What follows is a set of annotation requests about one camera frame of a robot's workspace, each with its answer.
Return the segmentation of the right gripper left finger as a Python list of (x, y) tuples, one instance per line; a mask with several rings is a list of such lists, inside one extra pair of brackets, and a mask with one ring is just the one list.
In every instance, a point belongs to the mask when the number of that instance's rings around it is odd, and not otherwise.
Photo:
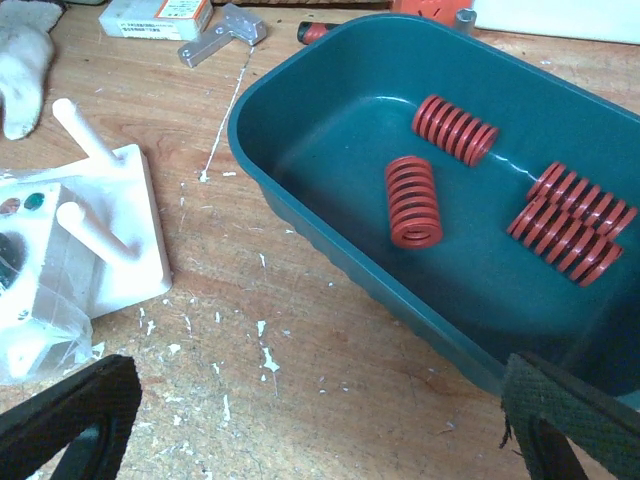
[(59, 451), (54, 479), (117, 477), (142, 388), (133, 358), (109, 355), (1, 414), (1, 477), (26, 479)]

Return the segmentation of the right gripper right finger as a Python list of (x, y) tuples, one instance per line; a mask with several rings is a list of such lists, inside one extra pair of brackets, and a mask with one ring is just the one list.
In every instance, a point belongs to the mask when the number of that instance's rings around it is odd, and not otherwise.
[(639, 477), (639, 413), (531, 353), (509, 356), (501, 409), (532, 479), (586, 479), (572, 444), (617, 479)]

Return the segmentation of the red spring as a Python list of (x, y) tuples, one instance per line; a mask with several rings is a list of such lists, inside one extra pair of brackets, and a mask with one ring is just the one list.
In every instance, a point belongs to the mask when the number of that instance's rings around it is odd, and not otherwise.
[(497, 127), (435, 94), (420, 104), (411, 129), (468, 167), (479, 164), (499, 134)]
[(403, 249), (424, 249), (438, 244), (443, 229), (431, 164), (404, 156), (385, 168), (392, 243)]
[(593, 284), (623, 254), (620, 245), (543, 196), (526, 205), (507, 233), (580, 287)]
[(638, 215), (638, 208), (617, 198), (587, 177), (553, 162), (535, 181), (525, 198), (542, 196), (598, 234), (615, 239)]

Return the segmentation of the white peg base plate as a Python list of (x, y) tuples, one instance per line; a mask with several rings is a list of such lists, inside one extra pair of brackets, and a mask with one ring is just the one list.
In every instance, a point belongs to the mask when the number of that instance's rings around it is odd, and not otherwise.
[(69, 99), (52, 106), (85, 158), (5, 170), (14, 183), (62, 186), (31, 317), (1, 322), (5, 385), (57, 376), (92, 354), (92, 320), (166, 293), (172, 284), (149, 163), (135, 144), (109, 148)]

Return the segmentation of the white control box with knob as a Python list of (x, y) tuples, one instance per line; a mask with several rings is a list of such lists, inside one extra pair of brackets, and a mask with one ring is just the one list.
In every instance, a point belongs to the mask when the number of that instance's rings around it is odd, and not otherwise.
[(62, 186), (14, 183), (1, 188), (1, 322), (31, 317), (41, 289), (46, 253)]

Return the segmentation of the white work glove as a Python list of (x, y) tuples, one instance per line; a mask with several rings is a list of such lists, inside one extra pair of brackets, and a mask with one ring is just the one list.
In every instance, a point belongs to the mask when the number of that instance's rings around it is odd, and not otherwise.
[(41, 115), (54, 57), (50, 32), (66, 11), (62, 1), (1, 3), (1, 113), (4, 136), (28, 136)]

